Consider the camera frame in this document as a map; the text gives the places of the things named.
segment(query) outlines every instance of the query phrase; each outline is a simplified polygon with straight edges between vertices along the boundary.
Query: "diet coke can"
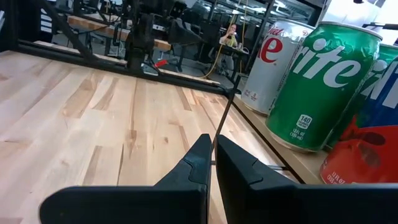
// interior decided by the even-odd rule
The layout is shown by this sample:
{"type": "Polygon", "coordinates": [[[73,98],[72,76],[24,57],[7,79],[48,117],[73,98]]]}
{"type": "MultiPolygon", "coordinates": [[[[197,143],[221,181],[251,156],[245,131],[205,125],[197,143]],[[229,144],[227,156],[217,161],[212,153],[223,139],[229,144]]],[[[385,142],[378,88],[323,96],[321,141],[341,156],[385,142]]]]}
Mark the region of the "diet coke can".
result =
{"type": "Polygon", "coordinates": [[[278,19],[271,26],[243,90],[242,100],[248,108],[269,115],[299,45],[313,30],[288,19],[278,19]]]}

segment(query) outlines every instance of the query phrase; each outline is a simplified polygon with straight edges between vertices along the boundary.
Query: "wooden board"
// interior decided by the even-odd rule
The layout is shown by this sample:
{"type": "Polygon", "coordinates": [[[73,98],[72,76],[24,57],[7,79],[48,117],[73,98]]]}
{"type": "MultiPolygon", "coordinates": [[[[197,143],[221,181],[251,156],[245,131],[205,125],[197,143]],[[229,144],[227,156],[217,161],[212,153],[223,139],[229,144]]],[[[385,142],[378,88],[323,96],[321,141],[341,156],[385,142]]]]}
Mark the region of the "wooden board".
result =
{"type": "MultiPolygon", "coordinates": [[[[36,41],[35,43],[36,44],[41,44],[41,45],[44,45],[44,46],[47,46],[47,47],[53,47],[53,48],[56,48],[56,49],[62,49],[62,50],[67,50],[67,51],[74,52],[74,53],[79,53],[79,51],[77,49],[71,49],[69,47],[65,47],[65,46],[61,46],[61,45],[57,45],[57,44],[50,44],[50,43],[43,42],[43,41],[36,41]]],[[[119,60],[119,59],[116,59],[116,58],[112,58],[112,57],[108,57],[108,56],[104,56],[104,55],[99,55],[99,54],[94,54],[94,55],[99,57],[99,58],[102,58],[102,59],[105,59],[105,60],[110,60],[110,61],[113,61],[113,62],[118,62],[118,63],[123,63],[123,64],[127,63],[125,60],[119,60]]],[[[183,74],[183,73],[172,72],[172,71],[165,70],[165,69],[159,69],[159,70],[161,72],[167,73],[169,75],[175,75],[175,76],[180,76],[180,77],[184,77],[184,78],[190,78],[190,79],[198,80],[198,81],[201,81],[201,82],[220,84],[219,82],[216,82],[216,81],[213,81],[213,80],[207,80],[207,79],[204,79],[204,78],[198,78],[198,77],[194,77],[194,76],[191,76],[191,75],[186,75],[186,74],[183,74]]]]}
{"type": "Polygon", "coordinates": [[[266,118],[264,116],[251,111],[245,106],[240,95],[236,95],[234,103],[306,184],[323,184],[323,181],[319,177],[319,168],[326,159],[326,152],[299,153],[281,146],[271,137],[270,132],[266,128],[266,118]]]}
{"type": "MultiPolygon", "coordinates": [[[[40,203],[64,187],[155,184],[200,134],[214,137],[225,104],[212,93],[0,53],[0,223],[38,224],[40,203]]],[[[236,113],[223,134],[282,165],[236,113]]],[[[224,224],[212,173],[210,223],[224,224]]]]}
{"type": "MultiPolygon", "coordinates": [[[[96,32],[103,33],[104,35],[107,35],[109,37],[113,37],[114,34],[114,26],[107,26],[105,24],[95,21],[90,21],[88,19],[80,18],[77,16],[68,16],[68,23],[74,26],[80,26],[87,30],[97,30],[96,32]]],[[[125,41],[127,39],[127,35],[129,34],[129,32],[130,31],[127,29],[119,30],[118,37],[120,35],[121,40],[125,41]]],[[[171,49],[171,45],[167,41],[158,40],[158,39],[155,39],[155,47],[160,48],[162,50],[171,49]]]]}

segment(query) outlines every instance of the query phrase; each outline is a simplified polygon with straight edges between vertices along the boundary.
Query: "soda can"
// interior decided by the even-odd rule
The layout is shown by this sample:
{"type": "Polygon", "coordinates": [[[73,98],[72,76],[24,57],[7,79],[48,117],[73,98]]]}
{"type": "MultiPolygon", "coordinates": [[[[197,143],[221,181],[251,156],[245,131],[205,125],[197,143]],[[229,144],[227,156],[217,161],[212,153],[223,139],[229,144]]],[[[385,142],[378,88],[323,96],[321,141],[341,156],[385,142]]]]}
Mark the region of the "soda can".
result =
{"type": "Polygon", "coordinates": [[[398,182],[398,58],[320,168],[328,184],[398,182]]]}
{"type": "Polygon", "coordinates": [[[248,108],[269,114],[292,56],[302,39],[313,30],[312,26],[288,19],[278,19],[272,25],[243,90],[242,101],[248,108]]]}
{"type": "Polygon", "coordinates": [[[373,65],[373,68],[365,78],[364,85],[356,97],[349,103],[338,124],[333,128],[333,132],[328,140],[327,146],[331,149],[338,142],[339,137],[349,125],[365,102],[376,82],[379,81],[387,66],[398,56],[398,47],[387,44],[380,44],[379,58],[373,65]]]}
{"type": "Polygon", "coordinates": [[[320,150],[376,61],[381,40],[371,30],[321,22],[300,47],[266,121],[271,136],[290,149],[320,150]]]}

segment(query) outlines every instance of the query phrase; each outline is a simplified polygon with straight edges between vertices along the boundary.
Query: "sprite can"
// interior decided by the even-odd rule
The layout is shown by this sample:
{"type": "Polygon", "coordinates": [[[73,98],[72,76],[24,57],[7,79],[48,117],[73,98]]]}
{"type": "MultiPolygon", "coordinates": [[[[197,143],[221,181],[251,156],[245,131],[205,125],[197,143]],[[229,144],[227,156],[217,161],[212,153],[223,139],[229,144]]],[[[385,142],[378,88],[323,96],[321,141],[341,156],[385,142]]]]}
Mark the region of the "sprite can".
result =
{"type": "Polygon", "coordinates": [[[367,29],[320,22],[304,40],[266,121],[290,149],[318,151],[379,54],[382,37],[367,29]]]}
{"type": "Polygon", "coordinates": [[[349,122],[353,119],[353,116],[361,109],[366,97],[373,90],[376,82],[379,81],[387,66],[397,56],[398,47],[387,44],[380,44],[379,58],[373,65],[373,68],[371,69],[369,74],[366,76],[362,89],[349,104],[343,116],[340,118],[339,123],[333,129],[333,132],[327,143],[327,146],[329,148],[333,148],[338,142],[341,134],[343,134],[344,130],[349,125],[349,122]]]}

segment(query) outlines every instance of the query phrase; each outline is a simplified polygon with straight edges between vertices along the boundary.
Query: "person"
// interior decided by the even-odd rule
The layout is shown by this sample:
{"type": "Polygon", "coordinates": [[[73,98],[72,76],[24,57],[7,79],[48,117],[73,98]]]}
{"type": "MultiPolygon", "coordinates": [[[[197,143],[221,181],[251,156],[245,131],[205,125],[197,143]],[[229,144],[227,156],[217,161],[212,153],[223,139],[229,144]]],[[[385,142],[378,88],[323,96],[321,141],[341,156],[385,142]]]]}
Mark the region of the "person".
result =
{"type": "MultiPolygon", "coordinates": [[[[225,44],[229,47],[237,47],[238,41],[236,40],[235,32],[236,32],[236,24],[231,24],[228,30],[226,31],[226,34],[220,38],[220,43],[225,44]]],[[[234,60],[232,58],[232,55],[220,54],[216,63],[218,71],[221,75],[228,74],[228,72],[224,71],[223,69],[223,62],[225,62],[227,70],[234,70],[234,60]]]]}

